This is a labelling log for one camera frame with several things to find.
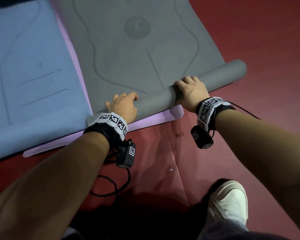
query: red floor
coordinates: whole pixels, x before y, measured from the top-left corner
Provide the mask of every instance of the red floor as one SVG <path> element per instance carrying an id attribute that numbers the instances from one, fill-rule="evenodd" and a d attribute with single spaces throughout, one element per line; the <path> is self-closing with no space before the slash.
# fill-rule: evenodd
<path id="1" fill-rule="evenodd" d="M 261 119 L 300 134 L 300 0 L 190 0 L 226 62 L 242 59 L 242 80 L 211 92 L 239 104 Z M 132 182 L 122 194 L 127 206 L 184 211 L 200 201 L 219 178 L 242 183 L 249 200 L 250 230 L 300 239 L 300 231 L 261 183 L 246 170 L 216 133 L 214 146 L 199 150 L 190 135 L 196 116 L 128 134 L 136 141 Z M 0 162 L 0 192 L 53 152 L 21 155 Z M 100 174 L 119 185 L 126 171 L 104 166 Z M 93 188 L 113 186 L 98 179 Z M 81 210 L 110 205 L 114 198 L 88 196 Z"/>

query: yoga mat logo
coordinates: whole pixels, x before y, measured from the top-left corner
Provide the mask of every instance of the yoga mat logo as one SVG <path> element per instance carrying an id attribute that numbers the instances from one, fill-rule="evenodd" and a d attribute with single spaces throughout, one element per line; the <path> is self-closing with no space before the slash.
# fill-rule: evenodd
<path id="1" fill-rule="evenodd" d="M 143 17 L 134 16 L 126 20 L 123 29 L 128 37 L 139 40 L 150 34 L 151 26 Z"/>

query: pants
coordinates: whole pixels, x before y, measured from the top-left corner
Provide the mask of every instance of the pants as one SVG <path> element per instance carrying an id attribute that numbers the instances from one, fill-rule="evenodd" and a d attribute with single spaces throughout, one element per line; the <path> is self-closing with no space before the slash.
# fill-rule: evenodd
<path id="1" fill-rule="evenodd" d="M 269 233 L 250 232 L 239 221 L 224 220 L 202 230 L 197 240 L 287 240 Z"/>

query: hand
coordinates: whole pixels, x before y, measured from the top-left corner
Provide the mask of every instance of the hand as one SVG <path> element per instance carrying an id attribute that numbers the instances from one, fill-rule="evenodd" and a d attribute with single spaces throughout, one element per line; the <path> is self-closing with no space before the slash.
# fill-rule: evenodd
<path id="1" fill-rule="evenodd" d="M 196 76 L 185 76 L 174 84 L 183 93 L 183 99 L 178 100 L 176 103 L 181 104 L 189 112 L 195 113 L 198 104 L 210 97 L 206 86 Z"/>
<path id="2" fill-rule="evenodd" d="M 135 92 L 130 94 L 123 93 L 120 96 L 115 94 L 113 96 L 112 103 L 104 102 L 105 106 L 108 109 L 108 112 L 114 112 L 117 115 L 120 115 L 127 124 L 130 124 L 134 121 L 137 116 L 137 109 L 133 105 L 134 100 L 138 100 L 138 95 Z"/>

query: white sneaker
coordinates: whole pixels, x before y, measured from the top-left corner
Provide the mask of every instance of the white sneaker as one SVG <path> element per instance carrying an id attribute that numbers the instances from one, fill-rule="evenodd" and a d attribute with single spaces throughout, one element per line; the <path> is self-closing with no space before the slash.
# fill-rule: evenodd
<path id="1" fill-rule="evenodd" d="M 243 186 L 235 180 L 220 185 L 209 198 L 204 230 L 224 219 L 236 220 L 244 225 L 248 219 L 248 199 Z"/>

